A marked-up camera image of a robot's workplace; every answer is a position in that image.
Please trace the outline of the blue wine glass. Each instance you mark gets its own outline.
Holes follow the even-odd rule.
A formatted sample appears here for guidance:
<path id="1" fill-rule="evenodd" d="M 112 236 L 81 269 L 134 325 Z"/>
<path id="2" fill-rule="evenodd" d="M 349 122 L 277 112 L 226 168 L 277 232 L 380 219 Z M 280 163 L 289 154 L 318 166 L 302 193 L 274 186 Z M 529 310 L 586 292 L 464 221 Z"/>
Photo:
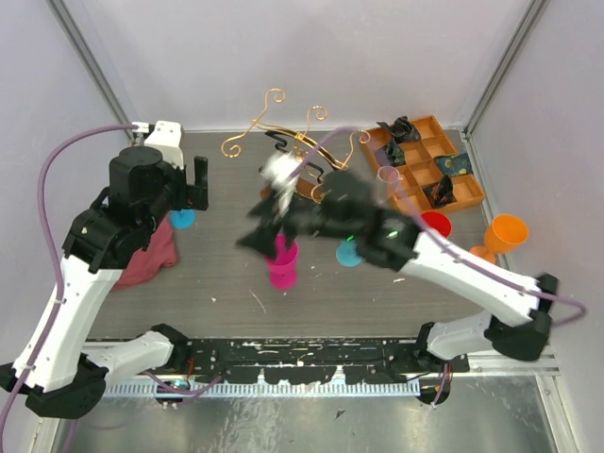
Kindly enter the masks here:
<path id="1" fill-rule="evenodd" d="M 170 223 L 173 228 L 187 229 L 195 222 L 195 210 L 172 210 L 170 213 Z"/>
<path id="2" fill-rule="evenodd" d="M 356 267 L 362 263 L 354 240 L 342 241 L 336 249 L 336 260 L 344 267 Z"/>

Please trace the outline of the pink wine glass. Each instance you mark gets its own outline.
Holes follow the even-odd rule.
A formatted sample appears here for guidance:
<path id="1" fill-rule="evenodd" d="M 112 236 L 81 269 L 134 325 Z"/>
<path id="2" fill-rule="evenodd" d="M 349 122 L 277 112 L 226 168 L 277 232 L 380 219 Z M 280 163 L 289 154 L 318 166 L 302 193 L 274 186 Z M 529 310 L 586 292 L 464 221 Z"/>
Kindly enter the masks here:
<path id="1" fill-rule="evenodd" d="M 287 246 L 284 234 L 278 234 L 275 239 L 277 257 L 274 260 L 265 259 L 270 283 L 278 290 L 288 291 L 297 281 L 298 245 L 293 242 Z"/>

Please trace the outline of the gold wire glass rack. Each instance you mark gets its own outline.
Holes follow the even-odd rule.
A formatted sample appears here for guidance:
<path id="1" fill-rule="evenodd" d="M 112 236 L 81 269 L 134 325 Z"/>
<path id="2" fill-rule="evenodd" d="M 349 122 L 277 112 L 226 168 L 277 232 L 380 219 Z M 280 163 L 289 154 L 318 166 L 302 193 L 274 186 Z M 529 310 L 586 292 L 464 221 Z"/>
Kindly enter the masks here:
<path id="1" fill-rule="evenodd" d="M 326 108 L 322 106 L 313 106 L 307 111 L 307 126 L 303 132 L 285 126 L 265 124 L 261 120 L 269 108 L 270 101 L 282 103 L 285 99 L 286 93 L 280 88 L 268 90 L 264 95 L 262 111 L 251 121 L 250 126 L 243 133 L 223 141 L 221 144 L 221 153 L 229 159 L 238 158 L 242 153 L 240 141 L 253 130 L 258 129 L 262 131 L 266 136 L 275 141 L 275 149 L 277 152 L 285 155 L 292 155 L 298 163 L 302 164 L 302 170 L 314 179 L 313 182 L 310 182 L 304 177 L 300 177 L 296 182 L 295 193 L 300 197 L 315 203 L 320 203 L 324 196 L 322 184 L 326 172 L 318 164 L 312 162 L 310 152 L 315 149 L 316 154 L 333 172 L 345 171 L 349 169 L 348 162 L 354 154 L 355 144 L 368 144 L 371 135 L 367 130 L 359 128 L 352 128 L 350 132 L 346 132 L 350 150 L 346 155 L 345 160 L 339 160 L 327 150 L 327 139 L 323 139 L 319 143 L 309 136 L 312 119 L 315 119 L 316 121 L 325 120 L 328 115 Z"/>

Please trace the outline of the clear wine glass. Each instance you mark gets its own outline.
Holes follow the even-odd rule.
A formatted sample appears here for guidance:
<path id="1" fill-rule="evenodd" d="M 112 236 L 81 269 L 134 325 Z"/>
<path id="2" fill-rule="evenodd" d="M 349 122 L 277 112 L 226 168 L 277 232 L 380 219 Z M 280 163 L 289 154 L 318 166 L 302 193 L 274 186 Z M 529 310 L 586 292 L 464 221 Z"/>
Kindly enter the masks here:
<path id="1" fill-rule="evenodd" d="M 375 180 L 375 199 L 379 206 L 385 206 L 393 197 L 400 179 L 400 174 L 395 167 L 381 166 L 377 170 Z"/>

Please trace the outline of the red wine glass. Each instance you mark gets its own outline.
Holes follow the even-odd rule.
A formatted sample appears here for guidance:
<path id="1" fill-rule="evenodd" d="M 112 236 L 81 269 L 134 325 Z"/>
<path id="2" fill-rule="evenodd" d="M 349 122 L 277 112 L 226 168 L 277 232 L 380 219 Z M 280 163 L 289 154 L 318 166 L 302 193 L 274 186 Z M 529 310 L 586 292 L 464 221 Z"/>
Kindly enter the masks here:
<path id="1" fill-rule="evenodd" d="M 430 228 L 438 231 L 444 238 L 450 236 L 452 223 L 446 215 L 438 211 L 425 211 L 421 214 L 421 217 Z"/>

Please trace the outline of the orange wine glass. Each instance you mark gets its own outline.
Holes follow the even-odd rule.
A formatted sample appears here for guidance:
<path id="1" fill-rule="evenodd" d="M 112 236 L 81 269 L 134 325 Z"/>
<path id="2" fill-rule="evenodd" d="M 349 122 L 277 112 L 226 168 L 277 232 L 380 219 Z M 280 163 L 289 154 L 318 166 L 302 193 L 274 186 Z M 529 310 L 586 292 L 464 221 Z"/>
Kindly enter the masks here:
<path id="1" fill-rule="evenodd" d="M 483 245 L 476 245 L 470 253 L 496 264 L 498 255 L 513 251 L 529 237 L 527 224 L 512 214 L 497 215 L 485 231 Z"/>

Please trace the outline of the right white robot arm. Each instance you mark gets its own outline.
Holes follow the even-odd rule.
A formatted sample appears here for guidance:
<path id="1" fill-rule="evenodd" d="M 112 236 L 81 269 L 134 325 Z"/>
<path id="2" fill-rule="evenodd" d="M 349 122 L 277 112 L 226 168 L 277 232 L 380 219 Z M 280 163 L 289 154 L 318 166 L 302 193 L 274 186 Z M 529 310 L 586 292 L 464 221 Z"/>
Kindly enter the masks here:
<path id="1" fill-rule="evenodd" d="M 249 211 L 255 230 L 237 241 L 273 260 L 277 235 L 287 243 L 298 235 L 356 241 L 358 255 L 370 264 L 435 283 L 477 304 L 476 315 L 448 323 L 427 323 L 413 357 L 433 372 L 470 352 L 493 349 L 518 361 L 537 361 L 549 340 L 548 298 L 558 280 L 526 277 L 480 260 L 420 221 L 378 203 L 370 185 L 352 172 L 331 173 L 320 203 L 294 198 L 294 183 L 267 166 L 260 171 L 268 193 Z"/>

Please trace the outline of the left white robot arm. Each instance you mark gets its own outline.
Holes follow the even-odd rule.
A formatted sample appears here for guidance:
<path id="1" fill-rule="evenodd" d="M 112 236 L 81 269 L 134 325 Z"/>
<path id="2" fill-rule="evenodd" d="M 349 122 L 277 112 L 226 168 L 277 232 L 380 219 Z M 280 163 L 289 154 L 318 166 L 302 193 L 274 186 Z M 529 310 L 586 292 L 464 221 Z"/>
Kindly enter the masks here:
<path id="1" fill-rule="evenodd" d="M 206 210 L 208 160 L 194 159 L 194 182 L 153 147 L 123 149 L 109 163 L 109 184 L 72 222 L 62 246 L 57 284 L 23 353 L 1 367 L 1 386 L 26 397 L 40 417 L 79 419 L 104 391 L 151 368 L 183 371 L 188 338 L 159 324 L 104 353 L 82 347 L 107 295 L 175 210 Z"/>

